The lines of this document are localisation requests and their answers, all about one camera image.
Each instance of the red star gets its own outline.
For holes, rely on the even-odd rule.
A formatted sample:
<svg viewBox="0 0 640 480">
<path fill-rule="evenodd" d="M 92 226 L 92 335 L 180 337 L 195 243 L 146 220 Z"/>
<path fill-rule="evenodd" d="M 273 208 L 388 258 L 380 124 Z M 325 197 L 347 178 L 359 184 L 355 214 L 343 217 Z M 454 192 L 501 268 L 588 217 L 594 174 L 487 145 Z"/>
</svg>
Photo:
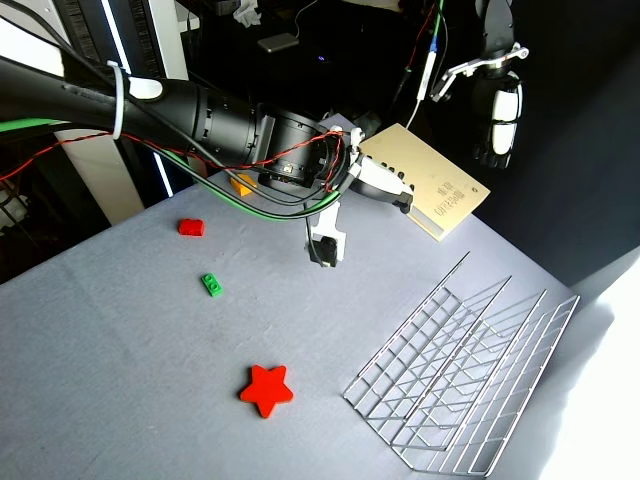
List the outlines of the red star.
<svg viewBox="0 0 640 480">
<path fill-rule="evenodd" d="M 260 365 L 251 367 L 251 384 L 240 393 L 240 400 L 258 405 L 263 418 L 269 418 L 276 403 L 293 400 L 293 392 L 284 384 L 287 367 L 267 370 Z"/>
</svg>

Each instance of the gray table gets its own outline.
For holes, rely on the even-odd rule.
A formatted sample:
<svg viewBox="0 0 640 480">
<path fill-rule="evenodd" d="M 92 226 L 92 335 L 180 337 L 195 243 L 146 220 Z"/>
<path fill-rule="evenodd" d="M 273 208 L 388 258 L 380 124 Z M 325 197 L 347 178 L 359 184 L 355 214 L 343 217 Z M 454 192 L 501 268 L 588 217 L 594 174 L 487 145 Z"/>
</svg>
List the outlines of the gray table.
<svg viewBox="0 0 640 480">
<path fill-rule="evenodd" d="M 179 236 L 184 217 L 206 238 Z M 349 381 L 469 250 L 461 296 L 509 273 L 505 302 L 571 293 L 475 217 L 438 244 L 348 194 L 339 228 L 345 261 L 321 269 L 301 221 L 194 187 L 2 285 L 0 479 L 428 478 L 342 399 Z M 238 400 L 254 363 L 289 369 L 269 420 Z"/>
</svg>

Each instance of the metal dish rack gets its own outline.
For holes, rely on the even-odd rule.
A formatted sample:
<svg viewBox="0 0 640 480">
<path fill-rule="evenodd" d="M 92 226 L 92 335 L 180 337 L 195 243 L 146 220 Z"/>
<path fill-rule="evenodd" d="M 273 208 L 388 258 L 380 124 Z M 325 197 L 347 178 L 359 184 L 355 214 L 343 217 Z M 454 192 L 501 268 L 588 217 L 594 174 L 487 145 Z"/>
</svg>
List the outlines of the metal dish rack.
<svg viewBox="0 0 640 480">
<path fill-rule="evenodd" d="M 445 287 L 468 255 L 343 395 L 421 472 L 491 474 L 579 300 L 536 315 L 543 291 L 490 313 L 511 277 L 465 300 Z"/>
</svg>

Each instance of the green lego brick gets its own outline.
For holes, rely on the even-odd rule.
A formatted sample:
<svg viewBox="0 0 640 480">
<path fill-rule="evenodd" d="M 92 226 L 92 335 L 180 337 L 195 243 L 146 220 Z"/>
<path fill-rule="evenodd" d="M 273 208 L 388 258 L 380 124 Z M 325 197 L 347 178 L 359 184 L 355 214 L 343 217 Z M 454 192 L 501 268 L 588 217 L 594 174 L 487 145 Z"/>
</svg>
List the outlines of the green lego brick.
<svg viewBox="0 0 640 480">
<path fill-rule="evenodd" d="M 202 283 L 204 283 L 204 286 L 207 287 L 207 290 L 209 290 L 209 293 L 212 297 L 222 295 L 222 292 L 224 292 L 224 290 L 222 289 L 222 285 L 220 285 L 220 283 L 212 273 L 203 275 Z"/>
</svg>

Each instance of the metal clamp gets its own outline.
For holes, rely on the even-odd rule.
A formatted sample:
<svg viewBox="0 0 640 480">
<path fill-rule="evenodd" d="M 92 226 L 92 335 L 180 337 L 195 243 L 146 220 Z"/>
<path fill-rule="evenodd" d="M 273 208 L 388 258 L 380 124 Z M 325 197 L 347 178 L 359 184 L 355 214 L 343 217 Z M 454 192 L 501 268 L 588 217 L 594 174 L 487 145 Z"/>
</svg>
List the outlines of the metal clamp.
<svg viewBox="0 0 640 480">
<path fill-rule="evenodd" d="M 513 58 L 519 58 L 524 60 L 529 56 L 529 49 L 521 47 L 519 43 L 514 43 L 511 51 L 501 57 L 497 58 L 476 58 L 469 62 L 462 63 L 458 66 L 451 67 L 447 70 L 442 78 L 438 81 L 436 86 L 431 92 L 431 100 L 434 102 L 440 101 L 442 97 L 447 93 L 449 87 L 453 84 L 453 81 L 458 75 L 464 75 L 465 77 L 472 76 L 476 70 L 480 67 L 500 68 L 506 62 Z"/>
</svg>

